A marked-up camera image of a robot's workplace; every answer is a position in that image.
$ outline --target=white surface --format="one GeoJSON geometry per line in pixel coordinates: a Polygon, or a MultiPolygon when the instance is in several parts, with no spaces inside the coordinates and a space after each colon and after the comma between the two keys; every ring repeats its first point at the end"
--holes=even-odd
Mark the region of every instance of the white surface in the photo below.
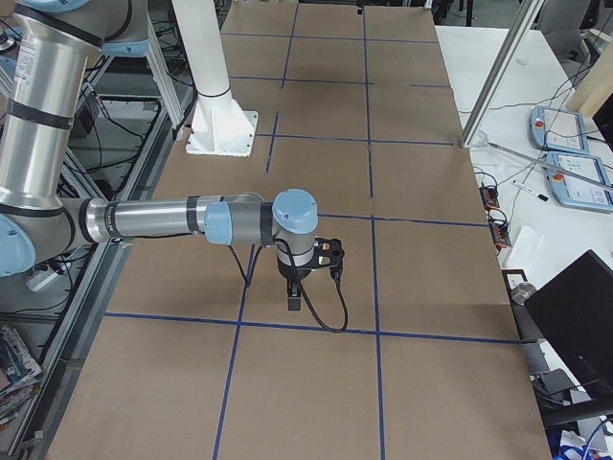
{"type": "MultiPolygon", "coordinates": [[[[479,95],[500,45],[507,31],[460,27],[437,27],[443,57],[454,90],[456,105],[461,111],[469,111],[479,95]]],[[[492,107],[506,104],[536,104],[549,100],[566,74],[549,49],[539,31],[529,31],[518,58],[510,65],[502,81],[492,107]]],[[[564,89],[570,88],[566,82],[564,89]]],[[[554,100],[558,109],[569,93],[554,100]]],[[[504,147],[537,157],[530,140],[529,116],[532,107],[520,105],[490,110],[481,127],[489,140],[504,147]]],[[[462,123],[467,114],[460,114],[462,123]]],[[[587,131],[596,129],[591,119],[585,120],[587,131]]],[[[591,154],[602,158],[604,164],[613,166],[613,154],[606,144],[589,142],[591,154]]],[[[492,148],[472,149],[472,162],[493,174],[499,182],[527,166],[527,162],[492,148]]],[[[522,181],[528,170],[514,177],[522,181]]],[[[528,225],[543,234],[543,242],[534,253],[531,263],[524,268],[528,279],[541,288],[587,249],[593,249],[609,266],[613,267],[613,215],[599,214],[561,207],[549,190],[544,171],[537,167],[526,180],[526,185],[540,194],[549,196],[543,202],[535,196],[519,191],[512,179],[499,188],[501,209],[511,217],[511,242],[515,241],[520,227],[528,225]],[[517,196],[514,212],[512,202],[517,196]]]]}

